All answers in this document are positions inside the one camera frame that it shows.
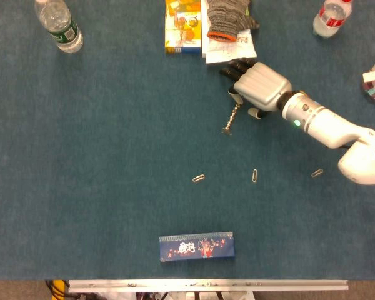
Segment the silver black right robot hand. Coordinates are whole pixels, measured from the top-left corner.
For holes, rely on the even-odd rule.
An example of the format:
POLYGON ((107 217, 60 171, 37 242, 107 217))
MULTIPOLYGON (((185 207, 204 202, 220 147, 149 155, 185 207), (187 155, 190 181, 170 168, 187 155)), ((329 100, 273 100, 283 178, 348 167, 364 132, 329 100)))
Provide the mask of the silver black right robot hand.
POLYGON ((293 90, 288 79, 254 58, 229 61, 219 73, 234 81, 229 95, 238 105, 248 101, 252 105, 248 114, 256 119, 277 111, 278 99, 293 90))

